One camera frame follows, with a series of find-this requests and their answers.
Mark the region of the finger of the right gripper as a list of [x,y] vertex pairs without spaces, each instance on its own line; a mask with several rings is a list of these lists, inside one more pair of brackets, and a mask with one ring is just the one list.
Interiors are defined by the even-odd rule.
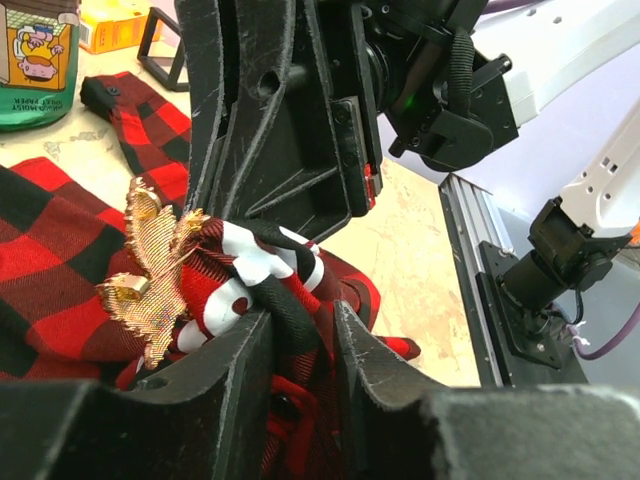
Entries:
[[185,207],[240,215],[242,192],[282,104],[292,1],[178,1],[192,137]]

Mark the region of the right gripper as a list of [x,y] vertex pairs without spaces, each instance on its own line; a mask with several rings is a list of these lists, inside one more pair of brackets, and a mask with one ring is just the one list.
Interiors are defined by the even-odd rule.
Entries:
[[389,152],[452,172],[488,153],[480,1],[239,1],[238,94],[214,171],[214,214],[319,241],[365,215]]

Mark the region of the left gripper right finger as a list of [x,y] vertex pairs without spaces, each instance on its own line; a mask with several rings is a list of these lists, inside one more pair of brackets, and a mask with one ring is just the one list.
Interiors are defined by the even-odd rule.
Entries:
[[335,305],[350,479],[635,479],[639,400],[608,386],[450,388]]

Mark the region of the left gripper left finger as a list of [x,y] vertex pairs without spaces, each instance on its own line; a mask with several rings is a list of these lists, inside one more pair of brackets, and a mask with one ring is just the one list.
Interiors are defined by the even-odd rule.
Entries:
[[257,479],[273,322],[224,335],[120,392],[92,381],[1,387],[4,479]]

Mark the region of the orange leaf brooch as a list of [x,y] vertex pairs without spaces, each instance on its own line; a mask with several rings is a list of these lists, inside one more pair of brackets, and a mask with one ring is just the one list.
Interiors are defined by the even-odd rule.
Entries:
[[143,359],[148,369],[163,360],[176,319],[186,312],[181,268],[195,251],[186,244],[209,219],[200,208],[178,218],[142,178],[130,182],[125,247],[141,272],[117,273],[97,290],[110,319],[145,341]]

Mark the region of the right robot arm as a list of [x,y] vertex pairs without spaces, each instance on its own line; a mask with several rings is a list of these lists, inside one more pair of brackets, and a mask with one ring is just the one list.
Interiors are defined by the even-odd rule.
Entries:
[[382,187],[378,118],[432,170],[513,141],[562,93],[639,42],[635,1],[179,1],[192,137],[187,214],[221,229],[184,253],[182,346],[227,332],[269,277],[307,293],[309,247]]

